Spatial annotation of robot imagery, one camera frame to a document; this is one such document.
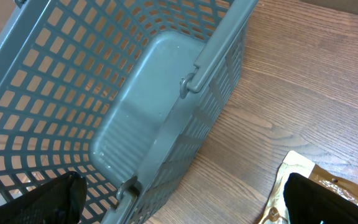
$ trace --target gray basket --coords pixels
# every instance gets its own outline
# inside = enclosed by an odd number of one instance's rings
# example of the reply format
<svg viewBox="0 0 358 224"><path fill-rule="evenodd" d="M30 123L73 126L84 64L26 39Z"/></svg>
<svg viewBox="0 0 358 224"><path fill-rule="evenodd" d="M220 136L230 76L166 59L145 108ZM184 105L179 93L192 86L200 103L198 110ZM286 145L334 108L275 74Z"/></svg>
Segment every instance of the gray basket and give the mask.
<svg viewBox="0 0 358 224"><path fill-rule="evenodd" d="M0 198L74 170L83 223L143 223L239 81L257 0L16 2L0 35Z"/></svg>

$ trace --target brown wooden floor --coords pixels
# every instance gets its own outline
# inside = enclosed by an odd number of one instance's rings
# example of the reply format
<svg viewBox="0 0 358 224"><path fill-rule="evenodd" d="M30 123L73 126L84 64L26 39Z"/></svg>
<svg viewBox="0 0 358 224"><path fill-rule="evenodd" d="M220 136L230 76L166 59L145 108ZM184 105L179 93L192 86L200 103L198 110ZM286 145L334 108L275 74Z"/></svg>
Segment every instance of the brown wooden floor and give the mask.
<svg viewBox="0 0 358 224"><path fill-rule="evenodd" d="M13 10L0 3L0 29ZM189 173L148 223L255 223L300 152L358 183L358 16L260 0L243 77Z"/></svg>

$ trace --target snack package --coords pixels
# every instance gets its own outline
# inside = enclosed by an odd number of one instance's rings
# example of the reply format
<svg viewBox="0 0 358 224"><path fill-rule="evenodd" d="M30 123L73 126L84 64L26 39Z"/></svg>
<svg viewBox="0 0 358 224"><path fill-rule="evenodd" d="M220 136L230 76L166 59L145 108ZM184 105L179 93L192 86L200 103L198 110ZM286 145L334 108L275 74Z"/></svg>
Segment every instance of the snack package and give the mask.
<svg viewBox="0 0 358 224"><path fill-rule="evenodd" d="M342 198L358 206L358 185L336 177L314 162L295 151L290 151L284 158L277 172L276 182L259 224L288 224L289 214L284 201L284 187L291 173L301 174L313 182L323 186Z"/></svg>

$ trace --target basket bottom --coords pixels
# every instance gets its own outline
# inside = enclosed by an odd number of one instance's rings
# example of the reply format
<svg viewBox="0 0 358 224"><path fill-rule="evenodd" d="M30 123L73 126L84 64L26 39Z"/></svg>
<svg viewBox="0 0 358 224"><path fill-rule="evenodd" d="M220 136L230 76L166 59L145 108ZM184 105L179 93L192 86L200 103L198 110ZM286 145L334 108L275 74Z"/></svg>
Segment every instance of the basket bottom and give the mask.
<svg viewBox="0 0 358 224"><path fill-rule="evenodd" d="M181 79L194 72L203 47L198 40L164 32L139 59L91 148L93 164L114 185L136 173L180 97Z"/></svg>

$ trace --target plastic basket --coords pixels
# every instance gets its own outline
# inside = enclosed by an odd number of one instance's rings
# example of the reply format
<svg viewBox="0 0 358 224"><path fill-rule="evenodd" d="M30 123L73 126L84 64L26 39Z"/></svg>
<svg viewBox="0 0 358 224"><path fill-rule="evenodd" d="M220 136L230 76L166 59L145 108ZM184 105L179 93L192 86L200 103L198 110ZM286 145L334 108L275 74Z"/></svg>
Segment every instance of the plastic basket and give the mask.
<svg viewBox="0 0 358 224"><path fill-rule="evenodd" d="M16 0L0 35L0 197L74 170L81 222L146 221L239 81L256 2Z"/></svg>

